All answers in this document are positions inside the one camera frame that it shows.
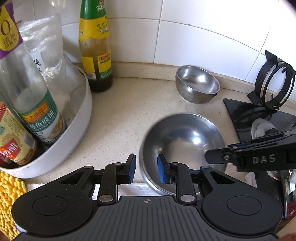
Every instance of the white tile wall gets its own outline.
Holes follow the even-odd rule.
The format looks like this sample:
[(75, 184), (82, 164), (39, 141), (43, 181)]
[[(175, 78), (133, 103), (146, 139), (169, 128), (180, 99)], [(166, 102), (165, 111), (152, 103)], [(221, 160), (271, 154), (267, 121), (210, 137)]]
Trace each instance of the white tile wall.
[[(81, 62), (81, 0), (13, 2), (17, 20), (59, 12), (64, 50)], [(254, 83), (267, 49), (296, 69), (296, 12), (287, 0), (105, 0), (105, 6), (113, 61), (194, 64)], [(277, 91), (283, 76), (275, 77), (269, 88)]]
[(33, 0), (29, 0), (25, 2), (14, 0), (13, 4), (15, 4), (14, 17), (17, 22), (21, 20), (22, 21), (35, 20)]
[(278, 0), (163, 0), (161, 20), (222, 34), (260, 51)]
[(256, 50), (225, 36), (201, 28), (161, 21), (155, 62), (178, 66), (196, 65), (245, 80), (258, 54)]
[(109, 19), (113, 61), (153, 62), (157, 20)]
[(81, 0), (34, 0), (36, 19), (59, 12), (62, 25), (79, 21)]
[(108, 18), (159, 19), (162, 0), (105, 0)]
[(296, 69), (296, 11), (286, 0), (279, 0), (276, 19), (261, 53), (268, 50)]
[(81, 53), (78, 46), (79, 23), (62, 26), (64, 51), (74, 63), (81, 63)]

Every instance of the yellow cloth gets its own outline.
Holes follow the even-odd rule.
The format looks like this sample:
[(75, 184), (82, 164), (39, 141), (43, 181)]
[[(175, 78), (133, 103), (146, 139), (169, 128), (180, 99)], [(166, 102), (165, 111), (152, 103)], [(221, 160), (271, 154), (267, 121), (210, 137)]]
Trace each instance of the yellow cloth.
[(27, 191), (22, 180), (0, 171), (0, 230), (9, 240), (13, 240), (19, 235), (11, 215), (12, 205), (19, 196)]

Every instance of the green bottle cap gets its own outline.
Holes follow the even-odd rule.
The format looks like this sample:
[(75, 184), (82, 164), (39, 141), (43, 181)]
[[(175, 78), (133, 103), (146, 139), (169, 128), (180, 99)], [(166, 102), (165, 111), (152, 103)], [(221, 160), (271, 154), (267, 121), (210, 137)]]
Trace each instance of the green bottle cap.
[(104, 0), (82, 0), (80, 17), (83, 19), (101, 18), (106, 15)]

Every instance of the kitchen countertop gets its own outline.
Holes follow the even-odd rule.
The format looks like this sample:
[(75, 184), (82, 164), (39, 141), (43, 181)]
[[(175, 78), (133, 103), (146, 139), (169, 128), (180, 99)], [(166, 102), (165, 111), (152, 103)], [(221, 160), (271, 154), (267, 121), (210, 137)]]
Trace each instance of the kitchen countertop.
[[(52, 171), (25, 182), (47, 183), (86, 165), (103, 169), (112, 162), (125, 162), (130, 153), (138, 158), (149, 128), (159, 119), (178, 112), (206, 117), (220, 129), (227, 144), (237, 143), (224, 98), (250, 103), (245, 93), (221, 89), (210, 102), (192, 104), (179, 95), (174, 81), (115, 78), (111, 89), (93, 93), (90, 123), (76, 150)], [(287, 106), (282, 106), (281, 111), (296, 115), (296, 110)], [(226, 174), (244, 181), (245, 173), (237, 172), (232, 164), (227, 166)], [(138, 160), (134, 182), (144, 182)]]

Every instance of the stainless steel bowl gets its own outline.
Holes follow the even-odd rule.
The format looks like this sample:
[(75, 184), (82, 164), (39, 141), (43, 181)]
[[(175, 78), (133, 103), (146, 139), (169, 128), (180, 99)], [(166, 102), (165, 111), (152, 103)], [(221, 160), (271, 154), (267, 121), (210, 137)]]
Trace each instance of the stainless steel bowl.
[(201, 68), (190, 65), (178, 68), (176, 87), (185, 100), (195, 104), (207, 103), (220, 90), (220, 84), (214, 76)]
[[(140, 148), (140, 171), (146, 183), (159, 194), (176, 193), (174, 184), (163, 185), (157, 171), (157, 156), (164, 154), (169, 163), (180, 162), (190, 169), (209, 165), (205, 152), (225, 148), (218, 128), (206, 118), (189, 113), (171, 115), (157, 122), (146, 134)], [(224, 172), (225, 164), (209, 165)]]

